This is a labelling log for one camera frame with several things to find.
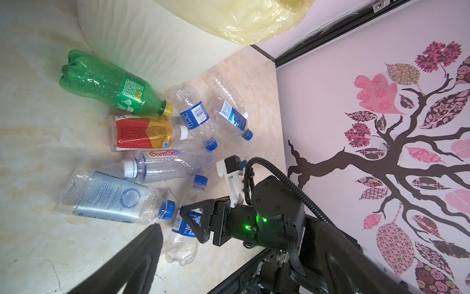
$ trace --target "tree mural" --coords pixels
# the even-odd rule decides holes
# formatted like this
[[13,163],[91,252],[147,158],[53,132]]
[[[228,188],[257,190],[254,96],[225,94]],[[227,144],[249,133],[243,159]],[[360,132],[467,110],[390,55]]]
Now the tree mural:
[[[446,277],[441,271],[431,269],[429,265],[419,262],[416,267],[416,280],[425,293],[433,291],[434,288],[452,294],[458,294],[460,290],[450,280],[454,278],[454,273],[445,258],[436,250],[418,242],[415,242],[415,247],[413,247],[409,236],[395,223],[397,217],[401,214],[403,221],[422,241],[434,245],[438,251],[453,258],[470,258],[470,254],[464,248],[445,241],[436,223],[453,226],[468,237],[470,237],[470,231],[457,222],[435,215],[413,204],[407,199],[409,195],[404,195],[399,186],[407,190],[415,199],[434,203],[444,215],[463,218],[470,223],[470,217],[467,215],[470,214],[470,183],[466,183],[457,174],[470,171],[470,164],[466,164],[463,160],[470,158],[470,140],[460,140],[464,133],[470,132],[470,127],[461,127],[457,132],[449,135],[410,136],[417,128],[430,130],[431,134],[431,130],[451,123],[465,107],[470,97],[470,89],[447,95],[432,105],[428,105],[435,95],[451,92],[457,84],[470,83],[470,56],[459,66],[456,78],[451,78],[446,70],[446,67],[456,62],[461,53],[461,46],[455,42],[448,45],[433,42],[421,55],[418,55],[415,62],[424,74],[440,70],[444,73],[443,84],[427,94],[418,85],[422,72],[411,64],[386,65],[388,76],[393,81],[392,84],[389,84],[382,74],[376,75],[372,80],[365,76],[358,76],[354,85],[362,90],[357,94],[357,99],[360,100],[359,105],[366,111],[346,113],[356,122],[345,132],[345,137],[352,147],[361,148],[360,150],[349,153],[344,148],[332,158],[315,164],[300,157],[289,141],[291,153],[297,165],[289,167],[288,176],[298,174],[300,188],[309,181],[311,176],[321,177],[337,168],[345,169],[349,165],[371,175],[357,180],[367,188],[360,199],[364,201],[365,199],[383,199],[383,201],[377,211],[365,217],[364,230],[378,226],[382,215],[385,219],[384,208],[390,201],[397,199],[400,202],[395,219],[378,229],[377,246],[397,275],[411,267],[417,252],[420,254],[419,257],[447,274]],[[399,90],[398,85],[409,87]],[[400,134],[391,135],[391,132],[403,123],[403,116],[406,115],[396,107],[395,102],[414,112],[409,116],[407,129]],[[418,116],[424,110],[427,111],[424,121],[418,121]],[[393,116],[398,115],[398,121],[387,127],[387,119],[391,120]],[[374,136],[382,139],[383,143],[380,146],[371,144],[371,137]],[[436,142],[443,140],[456,140],[451,146],[452,150],[438,148]],[[418,148],[414,145],[417,142],[427,143],[431,148],[429,150]],[[401,167],[398,162],[403,152],[407,152],[414,160],[429,164],[429,167],[427,169]],[[442,155],[454,157],[461,164],[447,165]],[[387,175],[394,177],[396,183]],[[453,190],[452,187],[445,187],[434,179],[445,175],[465,189]],[[409,183],[406,180],[407,176],[414,176],[415,179]],[[431,193],[436,190],[449,190],[445,200]]]

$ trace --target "marble table surface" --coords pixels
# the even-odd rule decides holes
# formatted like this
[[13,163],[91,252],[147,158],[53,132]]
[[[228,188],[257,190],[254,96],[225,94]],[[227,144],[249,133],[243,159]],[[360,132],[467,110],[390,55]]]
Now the marble table surface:
[[[110,151],[106,118],[115,110],[58,85],[71,49],[91,52],[73,0],[8,0],[0,10],[0,293],[66,293],[95,272],[145,226],[63,215],[54,210],[78,167],[102,169],[128,153]],[[250,114],[251,141],[217,136],[217,160],[260,156],[285,171],[274,63],[251,47],[224,60]],[[203,102],[208,88],[191,83]],[[255,167],[255,182],[269,175]],[[207,175],[210,198],[227,195],[216,169]],[[150,184],[178,199],[190,179]],[[167,238],[171,221],[158,220]],[[231,239],[199,244],[192,264],[160,257],[151,293],[206,293],[256,255]]]

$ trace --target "white bottle cap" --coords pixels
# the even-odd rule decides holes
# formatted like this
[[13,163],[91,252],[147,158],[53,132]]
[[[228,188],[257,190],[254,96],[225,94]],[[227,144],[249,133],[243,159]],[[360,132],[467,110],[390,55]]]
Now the white bottle cap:
[[186,140],[188,137],[188,128],[184,125],[180,125],[181,137],[180,140]]
[[125,179],[134,179],[137,177],[137,160],[123,159],[121,162],[121,173]]

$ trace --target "plastic bottle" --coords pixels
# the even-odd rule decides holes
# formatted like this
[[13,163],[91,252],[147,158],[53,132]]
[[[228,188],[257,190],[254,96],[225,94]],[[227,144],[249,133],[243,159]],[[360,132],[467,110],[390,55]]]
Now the plastic bottle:
[[183,83],[171,90],[173,102],[181,112],[180,115],[186,123],[193,139],[204,142],[209,151],[217,148],[214,137],[214,125],[204,108],[199,93],[190,84]]
[[[207,186],[207,178],[205,176],[196,175],[194,177],[193,187],[186,190],[181,199],[181,206],[193,204],[207,199],[205,188]],[[197,223],[201,224],[202,211],[200,209],[188,212],[188,215]],[[173,229],[168,239],[164,242],[165,259],[168,263],[178,262],[181,266],[193,262],[197,253],[197,241],[191,228],[182,219],[180,210],[176,214]]]
[[111,151],[167,148],[188,137],[186,126],[154,116],[111,114],[108,129]]
[[249,141],[253,133],[248,129],[248,121],[227,101],[218,97],[211,108],[214,115],[214,121],[221,126],[227,133],[233,136],[242,136]]
[[220,70],[212,70],[209,79],[212,80],[211,84],[217,94],[217,98],[227,101],[239,114],[248,119],[248,112],[243,104],[242,97],[232,82]]
[[173,217],[175,203],[157,189],[89,169],[77,169],[55,206],[69,215],[115,222],[148,224]]
[[170,117],[173,112],[173,105],[160,100],[146,81],[83,51],[69,52],[62,74],[59,85],[75,95],[138,115]]
[[214,155],[205,149],[160,149],[124,159],[121,171],[125,179],[139,178],[141,183],[153,183],[203,174],[214,164]]

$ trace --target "bottle label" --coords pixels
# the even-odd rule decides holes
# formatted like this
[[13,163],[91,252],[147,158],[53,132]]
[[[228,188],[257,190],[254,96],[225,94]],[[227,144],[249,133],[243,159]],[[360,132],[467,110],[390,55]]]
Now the bottle label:
[[[198,225],[201,225],[202,214],[191,210],[188,212],[188,215]],[[178,209],[178,213],[176,214],[175,222],[173,223],[172,231],[183,236],[194,237],[194,238],[196,237],[196,235],[193,233],[193,230],[191,230],[190,226],[181,217],[179,209]]]
[[146,82],[129,73],[124,77],[124,82],[119,89],[116,108],[134,113],[142,104],[142,95]]
[[95,172],[73,214],[134,223],[148,192],[146,186]]
[[202,102],[199,102],[190,109],[181,112],[180,115],[190,130],[207,122],[209,119],[209,115],[207,114]]
[[183,153],[181,153],[181,151],[178,151],[178,150],[164,150],[164,151],[156,150],[156,151],[150,151],[148,155],[150,157],[177,157],[177,156],[183,155]]
[[172,123],[154,116],[116,115],[116,150],[169,147],[173,140]]
[[224,101],[224,105],[222,106],[220,114],[242,132],[245,130],[246,118],[244,118],[238,111],[236,111],[235,108],[230,106],[227,101]]

